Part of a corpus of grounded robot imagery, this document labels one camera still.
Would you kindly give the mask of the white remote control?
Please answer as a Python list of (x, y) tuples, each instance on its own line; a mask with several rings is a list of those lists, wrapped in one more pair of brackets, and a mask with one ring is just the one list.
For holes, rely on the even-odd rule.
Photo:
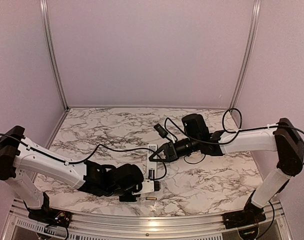
[(149, 179), (148, 178), (149, 169), (154, 169), (155, 170), (154, 179), (157, 177), (158, 163), (149, 161), (149, 156), (151, 155), (151, 153), (152, 153), (152, 151), (150, 151), (150, 150), (147, 151), (147, 163), (146, 163), (146, 178), (147, 179)]

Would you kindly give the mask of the green gold battery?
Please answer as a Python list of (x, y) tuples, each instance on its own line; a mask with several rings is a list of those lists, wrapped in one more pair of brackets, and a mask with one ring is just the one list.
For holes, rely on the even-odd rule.
[(145, 199), (148, 201), (157, 201), (156, 197), (146, 197)]

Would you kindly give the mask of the black battery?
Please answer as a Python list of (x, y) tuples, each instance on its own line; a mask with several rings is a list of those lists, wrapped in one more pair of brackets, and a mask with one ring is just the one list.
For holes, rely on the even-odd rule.
[(149, 169), (148, 170), (148, 179), (149, 180), (154, 180), (155, 179), (155, 170), (154, 169)]

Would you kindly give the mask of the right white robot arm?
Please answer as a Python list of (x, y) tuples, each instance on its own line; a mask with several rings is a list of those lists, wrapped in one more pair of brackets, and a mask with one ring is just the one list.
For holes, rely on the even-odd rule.
[(259, 216), (259, 210), (303, 170), (304, 141), (301, 131), (287, 118), (281, 118), (273, 125), (215, 132), (209, 131), (203, 116), (197, 113), (186, 115), (181, 121), (184, 127), (181, 132), (185, 138), (164, 143), (150, 155), (151, 162), (172, 163), (194, 152), (213, 157), (237, 152), (277, 152), (276, 168), (251, 194), (239, 214), (244, 224), (252, 223)]

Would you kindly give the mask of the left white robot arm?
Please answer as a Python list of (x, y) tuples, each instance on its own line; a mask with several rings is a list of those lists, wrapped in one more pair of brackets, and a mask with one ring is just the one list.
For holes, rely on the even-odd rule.
[(97, 197), (133, 196), (143, 189), (144, 176), (135, 164), (115, 167), (88, 159), (73, 161), (37, 145), (24, 131), (23, 127), (15, 126), (0, 133), (0, 180), (7, 182), (27, 208), (35, 210), (45, 223), (55, 219), (55, 211), (48, 206), (46, 194), (25, 175), (26, 170)]

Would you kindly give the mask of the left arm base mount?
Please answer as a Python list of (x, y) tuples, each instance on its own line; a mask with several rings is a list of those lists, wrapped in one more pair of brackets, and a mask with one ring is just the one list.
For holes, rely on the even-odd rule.
[(32, 220), (36, 220), (50, 226), (68, 228), (70, 226), (72, 213), (70, 211), (50, 207), (49, 196), (45, 192), (42, 196), (43, 202), (39, 209), (29, 208), (26, 203), (23, 202), (29, 212), (28, 217)]

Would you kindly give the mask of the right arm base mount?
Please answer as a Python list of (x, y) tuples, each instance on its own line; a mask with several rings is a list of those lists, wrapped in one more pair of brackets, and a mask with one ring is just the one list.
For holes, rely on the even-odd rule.
[(250, 195), (242, 210), (231, 211), (222, 215), (226, 229), (244, 227), (265, 221), (266, 215), (263, 208), (253, 205), (251, 200), (254, 192)]

